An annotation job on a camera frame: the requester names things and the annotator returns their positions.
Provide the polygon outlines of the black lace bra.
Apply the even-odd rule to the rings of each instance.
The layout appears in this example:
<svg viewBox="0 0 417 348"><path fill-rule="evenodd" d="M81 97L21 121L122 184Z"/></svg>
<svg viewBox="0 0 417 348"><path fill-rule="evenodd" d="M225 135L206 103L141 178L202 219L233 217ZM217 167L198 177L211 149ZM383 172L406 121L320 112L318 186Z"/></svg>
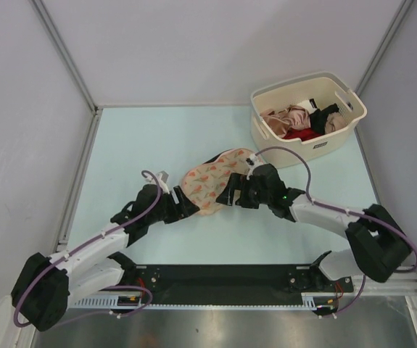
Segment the black lace bra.
<svg viewBox="0 0 417 348"><path fill-rule="evenodd" d="M225 150L224 152L221 152L220 154L217 154L213 158L211 158L208 161L204 162L204 164L210 164L210 163L217 162L222 156L227 155L227 154L229 154L232 151L233 151L233 149Z"/></svg>

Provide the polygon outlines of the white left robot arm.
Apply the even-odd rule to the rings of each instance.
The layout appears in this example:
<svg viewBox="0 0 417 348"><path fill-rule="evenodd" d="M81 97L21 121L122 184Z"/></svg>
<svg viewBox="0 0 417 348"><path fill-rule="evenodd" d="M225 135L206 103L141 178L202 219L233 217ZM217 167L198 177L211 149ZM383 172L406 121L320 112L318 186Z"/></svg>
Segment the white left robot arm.
<svg viewBox="0 0 417 348"><path fill-rule="evenodd" d="M70 305L101 290L143 293L136 264L122 251L143 238L155 223L171 224L198 213L180 186L171 190L147 184L96 236L70 251L25 262L12 289L13 322L39 331L52 328Z"/></svg>

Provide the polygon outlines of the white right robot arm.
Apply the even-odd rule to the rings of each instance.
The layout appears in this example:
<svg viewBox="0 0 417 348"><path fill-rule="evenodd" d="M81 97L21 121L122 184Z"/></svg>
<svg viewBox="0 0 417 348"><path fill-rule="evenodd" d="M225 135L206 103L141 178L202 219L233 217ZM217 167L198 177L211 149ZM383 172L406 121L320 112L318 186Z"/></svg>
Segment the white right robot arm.
<svg viewBox="0 0 417 348"><path fill-rule="evenodd" d="M216 201L245 209L264 204L278 218L314 225L346 239L349 249L325 252L313 263L316 269L310 281L319 291L329 290L345 276L362 275L384 283L414 251L381 205L354 212L314 201L305 191L286 186L272 165L260 165L246 175L231 174Z"/></svg>

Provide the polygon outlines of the pink floral mesh laundry bag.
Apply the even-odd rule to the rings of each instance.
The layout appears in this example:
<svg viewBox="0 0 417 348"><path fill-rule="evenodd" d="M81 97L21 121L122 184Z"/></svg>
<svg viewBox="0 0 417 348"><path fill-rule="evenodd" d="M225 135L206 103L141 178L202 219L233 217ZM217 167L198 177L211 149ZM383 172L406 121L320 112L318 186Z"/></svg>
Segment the pink floral mesh laundry bag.
<svg viewBox="0 0 417 348"><path fill-rule="evenodd" d="M182 192L198 206L198 215L212 215L223 208L216 202L232 173L246 175L247 159L254 154L245 148L229 149L208 162L190 169L181 180Z"/></svg>

